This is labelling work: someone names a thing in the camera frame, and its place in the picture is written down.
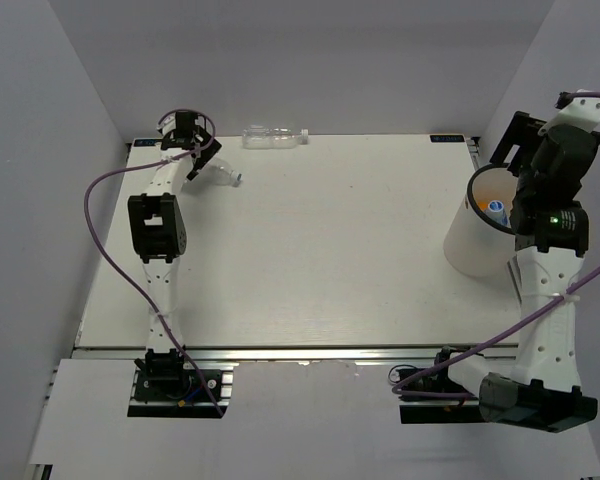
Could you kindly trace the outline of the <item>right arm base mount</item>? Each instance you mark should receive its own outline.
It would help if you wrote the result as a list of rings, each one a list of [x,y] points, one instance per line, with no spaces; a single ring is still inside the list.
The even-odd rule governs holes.
[[[447,368],[422,376],[401,390],[406,391],[398,396],[403,425],[485,423],[477,398],[454,383]]]

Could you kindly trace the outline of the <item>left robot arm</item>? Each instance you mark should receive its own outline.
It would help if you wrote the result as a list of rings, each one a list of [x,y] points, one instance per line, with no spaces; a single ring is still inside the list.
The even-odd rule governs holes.
[[[146,278],[149,334],[145,358],[136,362],[145,385],[180,401],[192,389],[184,368],[184,340],[177,314],[179,262],[187,247],[178,203],[184,184],[215,155],[213,123],[189,109],[172,110],[158,121],[159,165],[144,191],[127,202],[132,246]]]

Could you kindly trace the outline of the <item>blue label bottle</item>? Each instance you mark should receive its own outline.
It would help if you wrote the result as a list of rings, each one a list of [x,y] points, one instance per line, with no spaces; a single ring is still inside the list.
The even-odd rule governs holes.
[[[493,222],[503,227],[509,227],[506,207],[500,200],[491,200],[484,209],[485,215]]]

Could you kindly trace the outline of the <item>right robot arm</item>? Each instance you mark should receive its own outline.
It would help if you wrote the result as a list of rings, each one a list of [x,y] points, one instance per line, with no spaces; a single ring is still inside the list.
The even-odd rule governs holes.
[[[576,195],[600,146],[594,129],[547,127],[514,114],[491,163],[507,154],[517,179],[509,222],[520,276],[520,331],[514,366],[490,371],[478,355],[456,355],[431,374],[433,390],[452,399],[466,390],[484,421],[559,433],[596,418],[598,401],[582,392],[575,357],[576,299],[570,293],[589,248],[589,217]]]

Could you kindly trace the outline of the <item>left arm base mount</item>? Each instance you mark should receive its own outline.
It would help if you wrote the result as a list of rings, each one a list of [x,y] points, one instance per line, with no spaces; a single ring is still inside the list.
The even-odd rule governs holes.
[[[185,364],[151,371],[143,360],[136,371],[129,399],[130,418],[220,419],[228,408],[229,394],[221,369],[203,369],[203,379]]]

